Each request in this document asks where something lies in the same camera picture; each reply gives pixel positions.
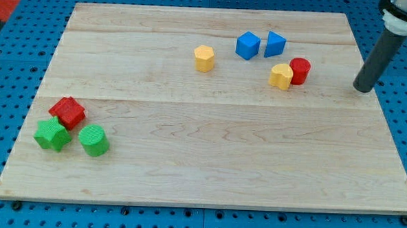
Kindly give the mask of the robot arm end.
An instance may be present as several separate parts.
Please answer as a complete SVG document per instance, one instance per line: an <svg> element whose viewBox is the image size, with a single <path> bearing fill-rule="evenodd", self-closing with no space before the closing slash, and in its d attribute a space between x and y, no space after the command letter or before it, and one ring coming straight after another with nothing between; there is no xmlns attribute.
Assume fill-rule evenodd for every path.
<svg viewBox="0 0 407 228"><path fill-rule="evenodd" d="M379 0L385 28L400 36L407 36L407 0Z"/></svg>

